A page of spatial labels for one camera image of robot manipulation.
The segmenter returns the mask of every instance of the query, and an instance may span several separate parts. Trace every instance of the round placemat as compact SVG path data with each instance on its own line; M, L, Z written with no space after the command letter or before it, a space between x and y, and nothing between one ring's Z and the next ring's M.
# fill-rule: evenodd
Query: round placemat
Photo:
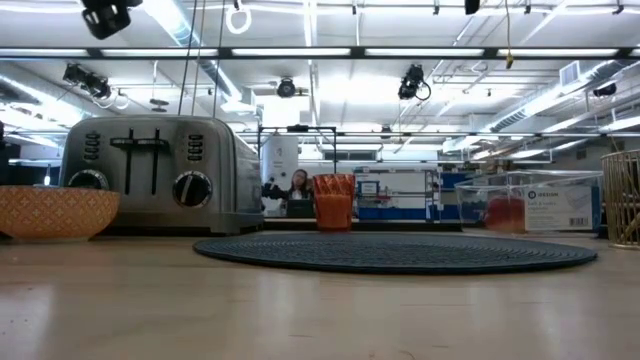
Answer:
M371 274L487 274L587 263L595 251L546 242L403 233L256 233L199 241L202 255L253 265Z

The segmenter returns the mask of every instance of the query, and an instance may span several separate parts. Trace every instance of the woven bowl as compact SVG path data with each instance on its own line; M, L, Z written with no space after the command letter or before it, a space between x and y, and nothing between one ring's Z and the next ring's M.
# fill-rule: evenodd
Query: woven bowl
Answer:
M0 186L0 231L16 239L88 239L113 221L111 191Z

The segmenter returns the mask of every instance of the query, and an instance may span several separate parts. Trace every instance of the plastic storage box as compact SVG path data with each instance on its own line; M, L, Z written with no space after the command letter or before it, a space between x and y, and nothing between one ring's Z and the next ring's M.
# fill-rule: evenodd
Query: plastic storage box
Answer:
M513 171L456 184L464 230L595 232L602 218L602 172Z

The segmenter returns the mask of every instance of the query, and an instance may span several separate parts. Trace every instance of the toaster dial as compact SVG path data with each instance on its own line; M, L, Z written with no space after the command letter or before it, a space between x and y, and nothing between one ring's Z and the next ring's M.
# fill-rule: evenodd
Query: toaster dial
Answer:
M212 186L207 176L198 171L188 171L176 179L173 197L184 207L202 207L211 198Z
M107 181L107 177L97 170L78 171L71 177L67 186L86 189L109 190L109 182Z

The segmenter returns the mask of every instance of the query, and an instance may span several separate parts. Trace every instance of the ceiling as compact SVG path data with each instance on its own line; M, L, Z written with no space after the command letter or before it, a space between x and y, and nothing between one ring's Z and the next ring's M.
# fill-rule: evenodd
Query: ceiling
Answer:
M207 46L506 46L507 17L500 0L482 2L476 16L464 15L462 0L440 0L440 14L433 15L434 1L356 0L244 0L252 22L247 31L233 34L225 22L223 5L233 1L180 1L190 22L195 16L195 31ZM130 12L132 23L120 33L95 39L87 30L75 0L0 0L0 39L2 46L21 47L175 47L176 43L146 6L162 8L172 0L145 0ZM640 0L623 0L625 10L613 15L616 1L516 1L510 2L510 43L513 46L544 47L636 47L640 44ZM531 5L530 14L525 6ZM305 16L313 22L306 28ZM242 14L233 16L235 26L242 25ZM68 85L62 74L69 61L15 61L13 66L45 79L63 91ZM214 82L194 61L161 60L154 88L151 61L74 61L86 69L109 78L109 83L129 99L120 97L107 111L120 114L150 113L152 97L168 101L168 113L192 112L195 93L195 115L216 116L230 122L242 121L255 128L253 115L225 113L224 100L208 93ZM250 88L258 103L269 102L275 93L274 82L291 77L298 87L309 88L310 69L317 69L317 122L337 125L349 130L378 130L381 125L394 125L402 131L419 131L449 126L472 130L474 119L491 118L505 108L558 80L558 71L571 61L517 61L509 70L505 61L437 60L223 60L220 69L239 89ZM411 64L421 64L432 87L432 97L424 102L400 101L397 92L400 79ZM0 75L3 63L0 63ZM618 98L635 96L637 72L619 79ZM186 84L182 93L181 85ZM81 90L69 94L91 100ZM72 95L64 95L65 101ZM544 109L539 116L562 121L587 111L605 107L611 98L585 100L582 93ZM307 106L302 120L309 119Z

